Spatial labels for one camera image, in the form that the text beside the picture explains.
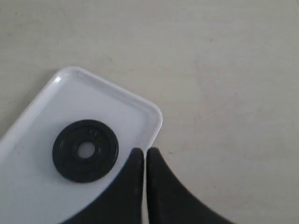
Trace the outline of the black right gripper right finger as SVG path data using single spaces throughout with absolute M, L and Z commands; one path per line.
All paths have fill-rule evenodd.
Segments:
M 231 224 L 197 199 L 173 174 L 158 148 L 146 155 L 146 191 L 150 224 Z

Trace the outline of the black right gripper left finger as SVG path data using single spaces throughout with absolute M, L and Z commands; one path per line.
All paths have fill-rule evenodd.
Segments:
M 65 224 L 141 224 L 144 154 L 131 150 L 112 183 L 91 204 Z

